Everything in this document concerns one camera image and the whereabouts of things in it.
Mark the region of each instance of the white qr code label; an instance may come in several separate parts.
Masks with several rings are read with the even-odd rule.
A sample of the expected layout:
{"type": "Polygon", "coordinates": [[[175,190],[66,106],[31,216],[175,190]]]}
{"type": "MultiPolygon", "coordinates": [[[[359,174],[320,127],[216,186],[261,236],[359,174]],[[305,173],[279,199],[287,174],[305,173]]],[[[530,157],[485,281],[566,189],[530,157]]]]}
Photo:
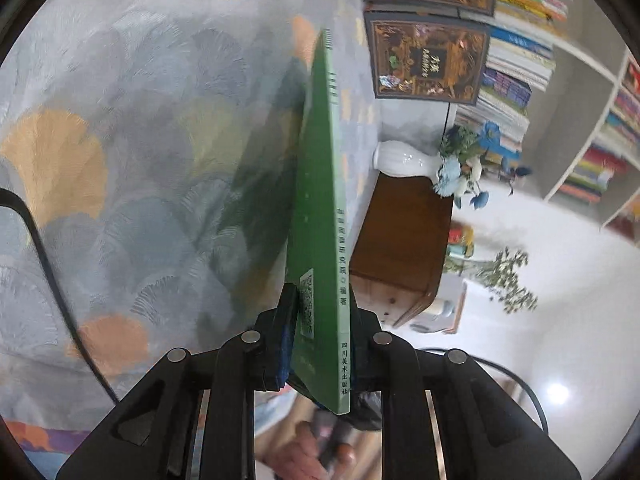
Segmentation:
{"type": "Polygon", "coordinates": [[[309,269],[300,277],[300,332],[314,338],[314,270],[309,269]]]}

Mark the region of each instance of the bright light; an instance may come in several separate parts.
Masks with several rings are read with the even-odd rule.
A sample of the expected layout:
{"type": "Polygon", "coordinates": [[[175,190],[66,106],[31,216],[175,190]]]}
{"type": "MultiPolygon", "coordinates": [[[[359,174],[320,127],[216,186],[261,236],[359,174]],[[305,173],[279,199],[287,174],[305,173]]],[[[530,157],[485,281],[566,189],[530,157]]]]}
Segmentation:
{"type": "Polygon", "coordinates": [[[550,384],[546,389],[546,395],[553,404],[564,404],[569,398],[569,390],[562,384],[550,384]]]}

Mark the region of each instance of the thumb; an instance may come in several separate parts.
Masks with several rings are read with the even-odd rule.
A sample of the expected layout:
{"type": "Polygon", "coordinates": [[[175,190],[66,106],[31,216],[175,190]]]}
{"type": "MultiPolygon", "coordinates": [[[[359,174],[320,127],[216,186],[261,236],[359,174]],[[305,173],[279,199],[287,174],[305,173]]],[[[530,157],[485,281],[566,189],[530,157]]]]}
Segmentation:
{"type": "Polygon", "coordinates": [[[335,451],[335,455],[337,461],[332,480],[338,480],[356,462],[356,452],[353,446],[349,444],[340,444],[335,451]]]}

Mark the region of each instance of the silver bolt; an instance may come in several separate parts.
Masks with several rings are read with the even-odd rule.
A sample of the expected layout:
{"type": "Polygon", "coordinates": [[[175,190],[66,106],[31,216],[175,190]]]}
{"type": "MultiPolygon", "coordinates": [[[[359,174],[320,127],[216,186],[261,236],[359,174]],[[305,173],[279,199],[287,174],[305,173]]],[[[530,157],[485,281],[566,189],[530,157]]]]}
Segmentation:
{"type": "Polygon", "coordinates": [[[462,365],[466,362],[466,354],[462,350],[458,350],[458,349],[451,350],[447,354],[447,357],[449,358],[449,361],[451,361],[453,364],[462,365]]]}
{"type": "Polygon", "coordinates": [[[247,330],[242,334],[242,341],[245,343],[257,343],[260,341],[260,332],[257,330],[247,330]]]}
{"type": "Polygon", "coordinates": [[[379,345],[388,345],[393,338],[389,332],[378,332],[373,336],[373,342],[379,345]]]}
{"type": "Polygon", "coordinates": [[[169,359],[172,363],[179,363],[185,357],[187,357],[187,351],[184,348],[174,348],[169,350],[166,355],[166,358],[169,359]]]}

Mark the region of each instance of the white bottle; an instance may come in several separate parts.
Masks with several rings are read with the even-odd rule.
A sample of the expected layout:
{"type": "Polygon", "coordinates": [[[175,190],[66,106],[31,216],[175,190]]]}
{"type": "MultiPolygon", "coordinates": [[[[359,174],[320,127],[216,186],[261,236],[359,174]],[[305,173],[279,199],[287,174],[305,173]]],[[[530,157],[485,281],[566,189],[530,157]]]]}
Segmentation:
{"type": "Polygon", "coordinates": [[[439,180],[442,157],[426,155],[399,140],[379,142],[373,153],[373,167],[388,176],[425,176],[434,184],[439,180]]]}

